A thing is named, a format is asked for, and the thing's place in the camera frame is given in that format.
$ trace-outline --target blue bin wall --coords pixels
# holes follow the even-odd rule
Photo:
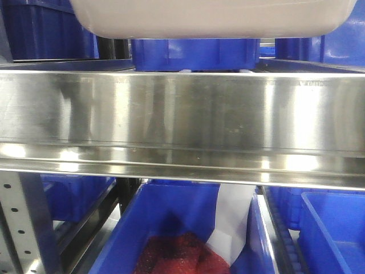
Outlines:
[[[135,39],[137,71],[253,69],[259,39]]]
[[[76,19],[68,0],[3,0],[14,59],[97,58],[96,36]]]
[[[143,185],[89,273],[132,273],[153,235],[177,236],[191,231],[207,241],[214,229],[218,190],[218,184]],[[249,241],[231,273],[273,274],[272,262],[260,242],[263,230],[257,224],[258,209],[251,208],[249,216]]]
[[[79,222],[115,180],[110,177],[41,175],[53,220]]]
[[[270,187],[270,194],[287,228],[301,229],[304,192],[365,194],[362,191],[319,190],[316,188]]]
[[[358,0],[348,20],[321,37],[276,39],[276,57],[338,65],[365,65],[365,0]]]
[[[365,273],[365,195],[303,194],[298,243],[311,273]]]

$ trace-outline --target white container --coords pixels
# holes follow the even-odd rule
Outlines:
[[[356,0],[71,0],[106,38],[314,37],[333,31]]]

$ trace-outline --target gray metal post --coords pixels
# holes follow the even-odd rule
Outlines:
[[[62,273],[39,174],[1,171],[0,202],[23,272]]]

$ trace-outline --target perforated metal upright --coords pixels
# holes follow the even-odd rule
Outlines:
[[[39,174],[1,171],[0,189],[3,210],[0,216],[3,232],[0,271],[8,274],[62,273]]]

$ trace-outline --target stainless steel shelf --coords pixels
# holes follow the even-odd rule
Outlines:
[[[15,66],[0,71],[2,170],[365,189],[360,68],[269,59],[256,73]],[[288,66],[301,73],[280,72]]]

